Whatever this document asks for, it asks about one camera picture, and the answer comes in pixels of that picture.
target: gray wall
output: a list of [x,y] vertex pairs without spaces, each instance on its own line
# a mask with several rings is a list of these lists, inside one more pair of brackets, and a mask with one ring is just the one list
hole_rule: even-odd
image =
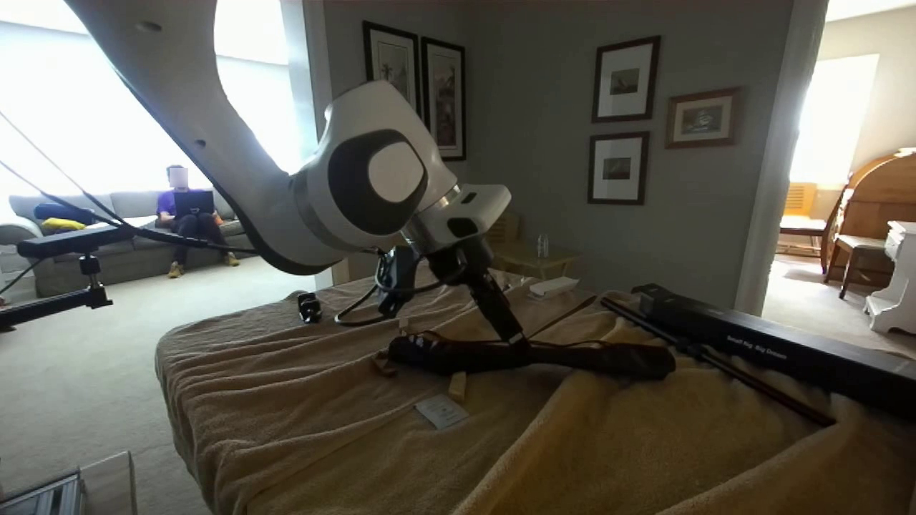
[[[332,91],[363,79],[362,24],[467,46],[461,181],[508,182],[531,231],[582,254],[592,290],[664,283],[731,305],[763,170],[790,0],[328,0]],[[595,49],[661,35],[650,119],[592,122]],[[740,142],[664,148],[671,95],[743,87]],[[587,204],[590,137],[650,131],[644,207]]]
[[880,75],[854,170],[899,145],[916,145],[916,8],[824,26],[820,61],[880,54]]
[[[471,46],[461,0],[328,0],[325,11],[332,95],[366,82],[363,19],[394,26],[418,36]],[[451,164],[451,170],[464,178],[467,164],[457,161]]]

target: beige bedspread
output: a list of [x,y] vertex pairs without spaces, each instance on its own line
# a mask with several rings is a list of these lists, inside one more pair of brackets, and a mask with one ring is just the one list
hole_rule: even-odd
[[[321,295],[345,308],[366,283]],[[584,293],[509,293],[527,335],[653,340]],[[680,355],[664,381],[561,367],[471,374],[467,418],[416,403],[457,377],[369,367],[395,335],[487,340],[464,290],[401,320],[306,327],[296,301],[173,330],[159,348],[176,447],[215,513],[916,513],[916,424],[753,370],[836,418],[823,430]]]

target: picture frame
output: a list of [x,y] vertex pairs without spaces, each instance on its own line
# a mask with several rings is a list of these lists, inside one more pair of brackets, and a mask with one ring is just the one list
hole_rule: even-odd
[[363,24],[366,79],[391,79],[421,115],[418,36],[394,26]]
[[740,137],[743,88],[671,98],[668,145],[731,145]]
[[644,204],[650,131],[595,135],[590,148],[590,204]]
[[425,111],[444,161],[467,157],[464,46],[425,36]]
[[661,36],[641,36],[595,51],[592,119],[653,117]]

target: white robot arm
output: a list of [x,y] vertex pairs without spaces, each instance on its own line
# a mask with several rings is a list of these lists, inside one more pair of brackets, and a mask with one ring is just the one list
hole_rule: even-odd
[[328,111],[318,157],[286,174],[258,145],[220,87],[215,0],[69,6],[136,98],[233,204],[273,267],[312,275],[348,252],[394,247],[401,234],[441,281],[472,290],[505,340],[521,337],[481,247],[509,191],[461,188],[418,115],[391,82],[341,95]]

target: pillow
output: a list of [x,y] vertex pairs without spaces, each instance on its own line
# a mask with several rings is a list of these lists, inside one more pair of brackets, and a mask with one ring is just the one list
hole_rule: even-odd
[[41,225],[46,231],[82,231],[86,222],[69,218],[46,218]]

